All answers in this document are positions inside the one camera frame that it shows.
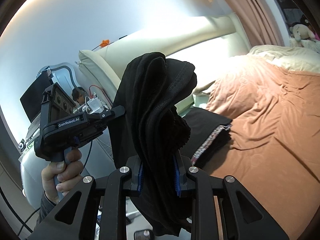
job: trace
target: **folded clothes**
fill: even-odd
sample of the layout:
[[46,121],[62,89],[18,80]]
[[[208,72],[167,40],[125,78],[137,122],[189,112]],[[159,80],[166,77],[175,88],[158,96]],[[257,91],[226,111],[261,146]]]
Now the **folded clothes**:
[[232,120],[198,107],[193,107],[184,119],[191,134],[180,153],[189,157],[192,165],[202,168],[212,154],[230,140]]
[[126,114],[109,126],[116,168],[130,156],[139,155],[145,169],[140,197],[133,204],[148,220],[156,236],[178,236],[187,221],[191,198],[179,198],[174,187],[173,155],[186,144],[190,127],[174,106],[196,86],[194,65],[164,54],[144,54],[130,62],[124,72],[113,107]]

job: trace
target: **pillow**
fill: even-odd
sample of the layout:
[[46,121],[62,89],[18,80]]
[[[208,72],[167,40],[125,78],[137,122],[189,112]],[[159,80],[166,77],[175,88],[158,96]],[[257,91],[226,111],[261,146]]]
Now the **pillow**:
[[109,64],[96,52],[79,51],[80,71],[90,80],[97,80],[113,102],[120,85],[120,79]]
[[262,45],[253,47],[248,54],[288,70],[320,73],[320,54],[311,49]]

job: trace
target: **floor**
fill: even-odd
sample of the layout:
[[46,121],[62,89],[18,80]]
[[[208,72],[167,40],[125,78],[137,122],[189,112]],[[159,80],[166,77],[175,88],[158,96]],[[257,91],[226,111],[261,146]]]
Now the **floor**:
[[[131,201],[127,201],[127,213],[136,211],[137,209],[132,204]],[[137,216],[133,219],[132,223],[127,226],[127,239],[133,240],[133,234],[135,231],[144,230],[144,229],[152,229],[152,226],[148,223],[148,221],[142,216]],[[190,240],[191,234],[188,233],[186,230],[182,229],[180,232],[180,236],[160,236],[155,237],[158,240]]]
[[[34,211],[34,209],[29,205],[23,193],[16,187],[16,185],[12,182],[12,180],[9,178],[6,172],[4,172],[2,166],[0,166],[0,186],[13,209],[17,212],[21,219],[25,221],[28,218],[28,216]],[[20,230],[21,223],[12,214],[2,197],[0,197],[0,210],[7,222],[9,223],[9,225],[12,227],[13,231],[17,234]],[[37,217],[38,214],[35,214],[28,221],[27,225],[31,229],[35,227]],[[23,228],[19,237],[20,239],[25,239],[26,237],[28,237],[28,235],[29,231]]]

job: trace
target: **grip handle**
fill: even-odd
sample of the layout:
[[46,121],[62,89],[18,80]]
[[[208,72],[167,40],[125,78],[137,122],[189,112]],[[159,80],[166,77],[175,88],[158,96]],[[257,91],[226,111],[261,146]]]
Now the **grip handle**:
[[[60,152],[60,153],[55,154],[52,161],[53,162],[63,162],[64,161],[66,163],[66,166],[68,166],[70,164],[70,161],[67,160],[66,156],[67,156],[68,152],[70,152],[71,150],[72,150],[72,147],[69,147],[69,148],[65,149],[63,153]],[[57,175],[54,176],[54,183],[56,186],[60,183]],[[62,192],[58,192],[58,197],[60,200],[63,199]]]

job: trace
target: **person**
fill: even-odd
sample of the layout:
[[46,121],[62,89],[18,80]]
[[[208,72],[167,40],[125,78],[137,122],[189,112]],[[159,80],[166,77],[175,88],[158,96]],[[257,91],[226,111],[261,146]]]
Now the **person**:
[[72,99],[73,101],[76,101],[79,103],[79,105],[83,105],[85,103],[85,96],[87,95],[87,92],[83,89],[83,87],[78,87],[79,90],[83,92],[83,95],[79,93],[79,91],[74,88],[72,91]]
[[[41,178],[44,192],[41,198],[36,227],[59,203],[58,191],[66,196],[82,179],[81,172],[83,171],[84,166],[80,161],[81,157],[82,154],[80,150],[74,149],[66,155],[66,158],[71,162],[67,167],[65,162],[51,162],[42,170]],[[54,183],[55,175],[58,176],[58,180],[60,181],[57,186]]]

